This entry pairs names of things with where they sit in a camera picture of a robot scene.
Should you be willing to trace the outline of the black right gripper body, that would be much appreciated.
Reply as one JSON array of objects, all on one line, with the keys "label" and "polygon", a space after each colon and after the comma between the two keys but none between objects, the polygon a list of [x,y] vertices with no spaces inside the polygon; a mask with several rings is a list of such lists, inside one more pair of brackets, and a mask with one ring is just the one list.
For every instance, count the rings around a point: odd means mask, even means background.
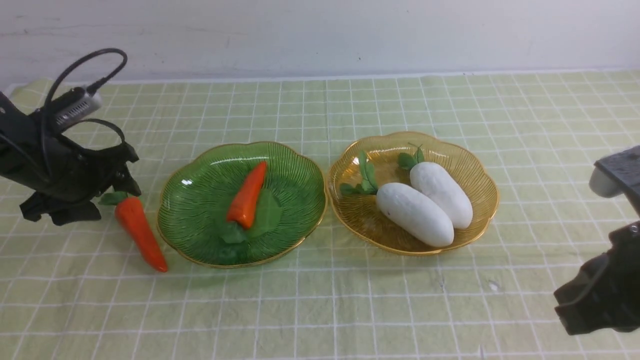
[{"label": "black right gripper body", "polygon": [[640,327],[640,230],[634,222],[608,235],[611,248],[586,261],[553,292],[566,333],[630,333]]}]

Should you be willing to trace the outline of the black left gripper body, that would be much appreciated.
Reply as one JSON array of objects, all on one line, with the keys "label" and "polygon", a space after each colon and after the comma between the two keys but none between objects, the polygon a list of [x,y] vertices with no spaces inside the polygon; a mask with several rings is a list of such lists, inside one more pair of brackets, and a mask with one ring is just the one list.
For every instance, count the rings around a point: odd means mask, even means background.
[{"label": "black left gripper body", "polygon": [[63,134],[41,136],[39,114],[24,114],[7,96],[0,98],[0,173],[33,190],[20,205],[24,219],[35,223],[47,214],[57,226],[98,221],[101,214],[93,200],[108,189],[141,196],[127,166],[139,157],[118,126],[92,119],[113,130],[120,143],[100,150],[84,148]]}]

